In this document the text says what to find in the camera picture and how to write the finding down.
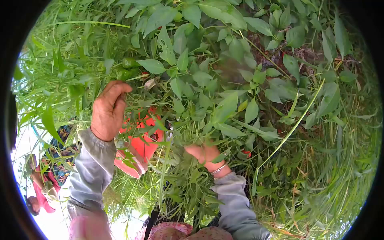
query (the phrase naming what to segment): bracelet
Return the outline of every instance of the bracelet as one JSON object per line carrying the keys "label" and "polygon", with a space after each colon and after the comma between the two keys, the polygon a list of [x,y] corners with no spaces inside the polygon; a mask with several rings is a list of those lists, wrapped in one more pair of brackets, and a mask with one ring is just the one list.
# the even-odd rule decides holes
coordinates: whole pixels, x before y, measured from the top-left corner
{"label": "bracelet", "polygon": [[225,166],[227,166],[227,163],[225,163],[223,166],[219,167],[217,170],[215,170],[215,171],[211,172],[211,175],[213,175],[213,174],[215,174],[215,173],[218,173],[218,172],[220,172],[220,171],[221,171],[221,169],[222,169],[223,167],[225,167]]}

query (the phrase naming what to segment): sky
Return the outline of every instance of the sky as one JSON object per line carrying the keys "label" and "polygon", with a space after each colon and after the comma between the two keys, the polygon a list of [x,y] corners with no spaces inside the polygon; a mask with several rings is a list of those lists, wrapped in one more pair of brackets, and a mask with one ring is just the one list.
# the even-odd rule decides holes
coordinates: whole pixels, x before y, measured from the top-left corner
{"label": "sky", "polygon": [[[47,134],[47,136],[43,137],[46,142],[49,142],[51,136]],[[25,179],[21,179],[20,173],[18,169],[21,168],[20,164],[24,164],[25,160],[23,158],[24,155],[29,153],[34,153],[36,158],[41,157],[42,154],[39,153],[41,145],[38,143],[38,138],[35,136],[32,127],[27,126],[20,130],[20,134],[16,139],[16,149],[11,153],[11,159],[13,161],[13,170],[15,173],[15,178],[18,183],[20,183],[21,187],[27,185],[27,191],[21,189],[22,195],[36,196],[35,191],[32,187],[31,180],[28,179],[26,182]],[[65,184],[61,187],[59,192],[60,200],[65,201],[69,197],[69,189],[70,181],[65,182]],[[37,225],[40,227],[42,232],[48,239],[52,240],[67,240],[69,237],[68,227],[70,222],[67,218],[67,210],[66,210],[66,202],[61,204],[61,209],[56,209],[56,211],[52,214],[48,214],[45,212],[44,208],[40,209],[40,214],[38,216],[33,217],[36,221]],[[146,220],[147,215],[141,217],[140,213],[137,211],[132,212],[132,220],[130,221],[127,229],[128,239],[134,239],[136,236],[136,232],[141,229],[143,221]],[[125,229],[126,229],[126,220],[127,218],[122,217],[117,220],[115,223],[111,224],[111,231],[113,239],[123,240],[125,238]]]}

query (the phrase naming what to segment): right hand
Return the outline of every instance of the right hand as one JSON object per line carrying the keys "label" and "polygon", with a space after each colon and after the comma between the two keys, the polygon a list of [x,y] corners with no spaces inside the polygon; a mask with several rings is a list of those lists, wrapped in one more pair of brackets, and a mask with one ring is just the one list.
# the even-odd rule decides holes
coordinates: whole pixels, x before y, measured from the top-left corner
{"label": "right hand", "polygon": [[131,86],[122,81],[109,82],[93,103],[91,131],[104,142],[112,141],[124,122],[125,94]]}
{"label": "right hand", "polygon": [[[216,145],[209,147],[204,143],[202,147],[199,147],[197,145],[190,145],[184,148],[187,153],[194,156],[199,161],[199,163],[203,164],[204,167],[210,173],[216,171],[217,169],[225,165],[224,160],[219,163],[212,163],[212,161],[220,155],[220,151],[217,149]],[[230,172],[231,169],[228,166],[225,166],[220,169],[220,172],[214,174],[214,177],[221,178],[229,174]]]}

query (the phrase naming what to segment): person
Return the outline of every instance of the person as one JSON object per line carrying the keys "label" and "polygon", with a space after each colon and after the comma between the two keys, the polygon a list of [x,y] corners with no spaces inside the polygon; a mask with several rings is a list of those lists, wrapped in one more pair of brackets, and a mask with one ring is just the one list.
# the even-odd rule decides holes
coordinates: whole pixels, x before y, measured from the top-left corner
{"label": "person", "polygon": [[[113,139],[123,124],[125,94],[132,88],[121,81],[111,81],[93,104],[90,128],[79,131],[83,143],[76,159],[77,173],[70,179],[68,214],[71,220],[70,239],[112,239],[108,218],[103,212],[102,195],[111,183],[116,147]],[[256,219],[244,193],[245,178],[236,175],[224,162],[212,163],[220,152],[216,147],[192,145],[185,150],[195,156],[213,175],[212,190],[224,203],[219,209],[218,227],[206,227],[191,234],[192,227],[182,222],[162,222],[142,229],[136,239],[235,239],[267,240],[269,231]]]}
{"label": "person", "polygon": [[[71,127],[69,125],[61,126],[57,131],[63,142],[66,142],[70,132]],[[64,147],[56,139],[52,139],[50,145],[48,154],[51,157],[44,154],[41,158],[41,163],[48,165],[43,173],[41,173],[40,164],[36,166],[35,154],[27,155],[26,159],[36,196],[24,196],[24,198],[30,213],[34,216],[40,214],[41,208],[51,214],[55,212],[56,208],[60,207],[60,188],[70,175],[71,171],[69,169],[74,166],[74,155],[79,152],[78,148],[81,147],[80,142]],[[58,165],[57,162],[51,161],[51,159],[57,160],[58,158],[62,158],[64,163]]]}

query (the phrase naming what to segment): orange bucket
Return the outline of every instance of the orange bucket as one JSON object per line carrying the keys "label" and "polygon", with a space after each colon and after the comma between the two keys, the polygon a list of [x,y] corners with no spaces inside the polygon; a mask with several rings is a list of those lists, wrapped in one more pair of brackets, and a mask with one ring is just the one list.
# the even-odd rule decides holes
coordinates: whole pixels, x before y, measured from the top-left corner
{"label": "orange bucket", "polygon": [[[151,114],[155,113],[155,108],[150,107],[148,112]],[[144,121],[138,122],[136,128],[144,128],[146,126],[155,126],[155,121],[152,119],[151,116],[146,115],[141,120],[144,120]],[[119,132],[123,133],[126,131],[127,129],[121,128]],[[145,143],[139,137],[129,136],[128,138],[130,142],[124,143],[124,146],[128,149],[118,150],[116,153],[115,161],[114,161],[116,167],[120,168],[123,172],[125,172],[126,174],[134,178],[140,178],[140,176],[147,171],[148,161],[152,158],[153,154],[155,153],[158,147],[158,144],[154,142],[156,142],[158,139],[163,139],[164,131],[157,129],[155,133],[152,134],[151,136],[148,136],[148,133],[146,132],[142,137],[147,143]],[[131,162],[131,163],[135,168],[127,166],[122,161],[122,159],[126,158],[126,152],[129,152],[130,154],[133,155],[132,159],[134,162]]]}

